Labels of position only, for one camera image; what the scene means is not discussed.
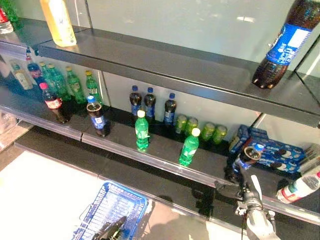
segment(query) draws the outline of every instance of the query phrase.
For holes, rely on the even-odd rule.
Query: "white bottle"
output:
[[[320,171],[317,174],[302,176],[288,186],[280,189],[276,196],[286,204],[293,203],[320,188]]]

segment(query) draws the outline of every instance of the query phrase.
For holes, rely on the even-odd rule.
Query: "metal shelf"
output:
[[[48,41],[39,54],[312,127],[319,123],[319,103],[290,71],[274,89],[260,89],[251,84],[255,62],[97,29],[75,35],[76,46]]]

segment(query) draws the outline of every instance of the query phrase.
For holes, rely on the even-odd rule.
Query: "blue bottle cap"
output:
[[[95,101],[96,101],[96,99],[95,99],[95,97],[94,96],[88,96],[87,98],[86,98],[87,100],[88,100],[88,103],[94,103]]]

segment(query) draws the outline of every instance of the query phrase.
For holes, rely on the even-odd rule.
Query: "bottle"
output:
[[[320,1],[296,0],[277,39],[256,69],[252,83],[262,89],[277,85],[319,22]]]
[[[56,69],[56,66],[52,63],[48,64],[48,70],[52,76],[52,80],[54,81],[56,94],[58,95],[58,97],[63,101],[70,101],[71,96],[68,93],[64,76]]]
[[[70,117],[64,112],[62,100],[55,93],[50,92],[47,83],[40,83],[40,88],[46,105],[55,114],[56,119],[63,124],[68,122]]]
[[[192,162],[192,158],[195,155],[199,147],[200,129],[193,128],[192,133],[188,136],[185,141],[179,157],[179,163],[183,166],[188,166]]]
[[[27,68],[28,68],[29,72],[31,73],[31,76],[33,77],[35,82],[39,86],[41,83],[45,83],[45,79],[42,76],[42,73],[40,71],[40,67],[31,58],[31,51],[30,51],[29,47],[27,47],[27,49],[26,49],[26,62],[27,62]]]
[[[170,93],[169,100],[164,104],[165,112],[163,122],[167,127],[172,126],[174,123],[175,111],[177,108],[177,102],[174,100],[175,96],[174,93]]]
[[[77,75],[74,74],[70,66],[67,66],[65,69],[66,69],[66,79],[74,94],[76,103],[85,104],[87,100],[82,91],[79,78],[77,77]]]
[[[132,86],[132,93],[130,93],[130,102],[131,102],[131,113],[133,115],[133,119],[137,120],[138,118],[138,110],[141,109],[141,101],[142,96],[138,93],[138,87],[136,85]]]
[[[135,122],[136,145],[139,149],[146,149],[149,145],[149,124],[145,119],[145,111],[138,110],[138,119]]]
[[[0,34],[9,34],[14,31],[11,22],[9,21],[6,13],[0,7]]]
[[[96,134],[102,137],[107,136],[110,133],[110,124],[104,117],[102,105],[96,101],[94,96],[88,96],[87,100],[86,110],[91,117]]]
[[[254,146],[245,147],[232,164],[233,171],[236,174],[239,174],[240,167],[245,170],[250,168],[251,165],[259,161],[264,149],[265,147],[258,143]]]
[[[97,82],[92,76],[91,71],[85,71],[86,75],[86,88],[88,89],[89,95],[94,96],[95,100],[100,104],[103,104],[101,101],[101,97],[98,91]]]
[[[280,189],[276,196],[286,204],[293,203],[320,188],[320,171],[313,175],[302,176],[293,183]]]
[[[13,68],[13,74],[15,78],[18,80],[18,82],[23,87],[23,89],[24,90],[32,89],[34,85],[32,84],[32,81],[29,78],[26,71],[23,68],[21,68],[15,61],[11,60],[10,64]]]
[[[77,44],[69,13],[63,0],[40,0],[53,41],[60,47]]]
[[[148,87],[148,94],[144,96],[144,104],[146,106],[146,120],[149,124],[155,121],[155,105],[156,105],[156,96],[152,93],[154,89]]]

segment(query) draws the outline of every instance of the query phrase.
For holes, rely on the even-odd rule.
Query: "yellow bottle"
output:
[[[60,47],[77,44],[64,0],[40,0],[53,41]]]

